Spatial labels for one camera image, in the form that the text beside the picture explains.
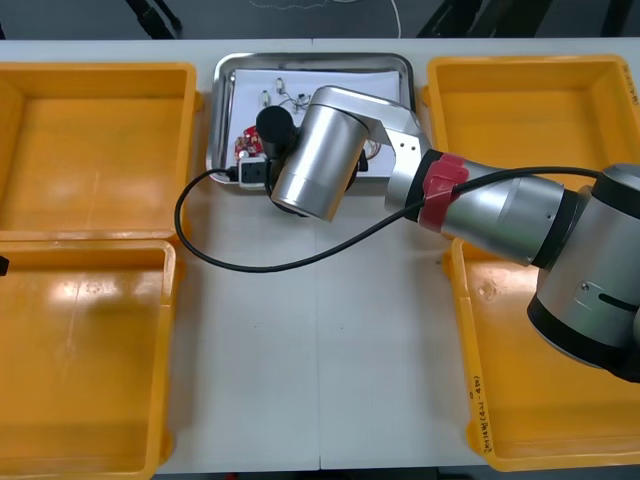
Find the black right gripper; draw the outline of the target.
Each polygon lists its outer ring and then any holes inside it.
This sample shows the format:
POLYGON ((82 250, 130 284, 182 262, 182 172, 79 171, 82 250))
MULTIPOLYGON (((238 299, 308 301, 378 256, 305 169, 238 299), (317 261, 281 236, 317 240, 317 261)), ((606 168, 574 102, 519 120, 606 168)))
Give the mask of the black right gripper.
POLYGON ((277 207, 279 210, 288 213, 288 214, 292 214, 292 215, 296 215, 300 218, 306 218, 306 215, 296 212, 290 208, 287 208, 279 203, 277 203, 273 198, 272 198, 272 193, 273 193, 273 185, 272 185, 272 177, 271 177, 271 165, 272 165, 272 160, 270 157, 266 157, 265 158, 265 182, 264 182, 264 188, 267 194, 267 197, 269 198, 269 200, 271 201, 271 203, 277 207))

